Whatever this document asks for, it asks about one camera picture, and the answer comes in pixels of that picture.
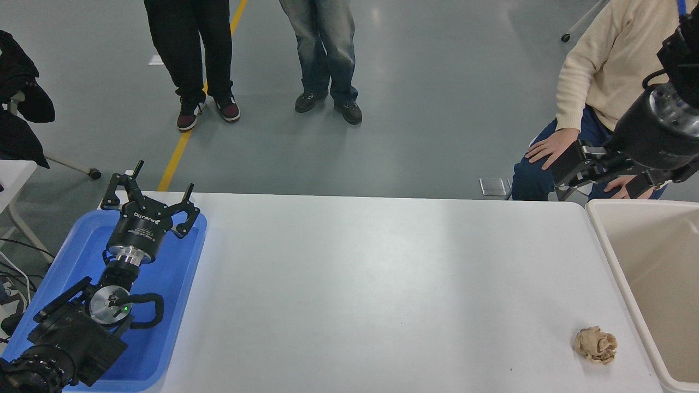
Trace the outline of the seated person's left hand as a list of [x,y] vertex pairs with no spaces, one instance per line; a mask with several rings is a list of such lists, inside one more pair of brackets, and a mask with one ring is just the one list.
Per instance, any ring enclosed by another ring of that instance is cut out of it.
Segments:
[[[632,199],[627,191],[627,184],[629,184],[629,182],[631,182],[634,178],[636,178],[636,176],[619,176],[613,179],[606,184],[605,188],[603,189],[602,198]],[[664,189],[650,189],[644,192],[644,194],[636,197],[636,199],[660,199],[664,191]]]

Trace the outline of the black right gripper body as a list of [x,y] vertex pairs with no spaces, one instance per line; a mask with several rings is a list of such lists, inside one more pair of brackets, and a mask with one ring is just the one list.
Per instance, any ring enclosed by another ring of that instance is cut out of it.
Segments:
[[664,171],[697,157],[697,108],[677,93],[643,93],[617,122],[608,149]]

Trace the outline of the seated person's right hand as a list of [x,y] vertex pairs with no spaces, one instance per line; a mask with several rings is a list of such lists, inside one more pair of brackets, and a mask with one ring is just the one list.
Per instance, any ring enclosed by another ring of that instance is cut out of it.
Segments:
[[541,163],[542,171],[547,171],[559,157],[577,141],[580,130],[576,128],[561,128],[542,141],[535,142],[529,147],[524,159],[529,163]]

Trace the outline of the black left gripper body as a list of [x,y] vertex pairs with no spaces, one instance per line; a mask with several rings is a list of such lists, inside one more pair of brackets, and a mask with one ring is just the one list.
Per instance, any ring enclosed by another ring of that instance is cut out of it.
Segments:
[[165,203],[152,198],[143,199],[145,206],[137,200],[125,203],[120,218],[107,243],[113,255],[122,249],[138,249],[147,258],[156,258],[165,234],[172,226],[172,212]]

